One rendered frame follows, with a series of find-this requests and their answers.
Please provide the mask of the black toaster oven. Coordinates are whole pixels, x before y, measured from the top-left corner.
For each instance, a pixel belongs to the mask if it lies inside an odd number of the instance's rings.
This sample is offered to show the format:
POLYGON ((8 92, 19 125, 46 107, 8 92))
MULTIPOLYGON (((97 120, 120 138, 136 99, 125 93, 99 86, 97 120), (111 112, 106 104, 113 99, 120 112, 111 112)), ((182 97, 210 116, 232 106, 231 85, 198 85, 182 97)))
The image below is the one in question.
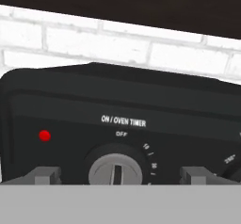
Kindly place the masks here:
POLYGON ((136 160, 142 184, 179 184, 181 167, 241 184, 241 86, 97 62, 0 78, 3 182, 60 167, 62 184, 90 184, 110 153, 136 160))

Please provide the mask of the dark wooden wall cupboard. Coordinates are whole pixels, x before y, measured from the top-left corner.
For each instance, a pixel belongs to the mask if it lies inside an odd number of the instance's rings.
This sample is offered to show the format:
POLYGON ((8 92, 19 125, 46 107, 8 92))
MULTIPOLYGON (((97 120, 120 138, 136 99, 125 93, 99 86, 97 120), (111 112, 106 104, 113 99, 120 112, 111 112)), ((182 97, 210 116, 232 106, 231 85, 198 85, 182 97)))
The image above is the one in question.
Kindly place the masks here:
POLYGON ((241 0, 0 0, 0 4, 241 40, 241 0))

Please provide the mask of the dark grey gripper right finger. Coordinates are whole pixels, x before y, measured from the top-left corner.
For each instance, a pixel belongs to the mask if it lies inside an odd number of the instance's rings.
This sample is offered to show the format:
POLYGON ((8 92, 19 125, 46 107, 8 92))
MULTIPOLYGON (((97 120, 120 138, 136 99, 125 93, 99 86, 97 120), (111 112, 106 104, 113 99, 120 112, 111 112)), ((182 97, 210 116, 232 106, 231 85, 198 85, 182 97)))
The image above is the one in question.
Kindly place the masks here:
POLYGON ((191 185, 239 185, 239 182, 231 181, 222 177, 216 176, 205 167, 181 167, 180 169, 180 184, 191 185))

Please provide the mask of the grey timer knob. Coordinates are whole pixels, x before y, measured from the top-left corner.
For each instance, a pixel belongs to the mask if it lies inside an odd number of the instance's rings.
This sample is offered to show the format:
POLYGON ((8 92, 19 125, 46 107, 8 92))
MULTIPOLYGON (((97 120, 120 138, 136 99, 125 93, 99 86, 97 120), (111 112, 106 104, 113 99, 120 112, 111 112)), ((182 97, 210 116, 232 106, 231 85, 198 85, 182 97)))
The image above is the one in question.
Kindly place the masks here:
POLYGON ((139 163, 120 153, 110 153, 98 158, 88 172, 90 184, 142 184, 142 181, 143 174, 139 163))

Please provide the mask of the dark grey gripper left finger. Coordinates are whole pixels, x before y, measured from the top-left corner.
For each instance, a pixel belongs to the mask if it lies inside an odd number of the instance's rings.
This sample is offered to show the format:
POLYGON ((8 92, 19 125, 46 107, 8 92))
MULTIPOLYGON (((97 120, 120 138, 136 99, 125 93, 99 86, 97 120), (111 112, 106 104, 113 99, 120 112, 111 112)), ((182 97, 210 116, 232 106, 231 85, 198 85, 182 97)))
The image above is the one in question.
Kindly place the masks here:
POLYGON ((21 176, 9 181, 5 181, 3 182, 3 184, 11 184, 11 185, 61 184, 60 176, 61 176, 60 167, 37 167, 31 170, 25 176, 21 176))

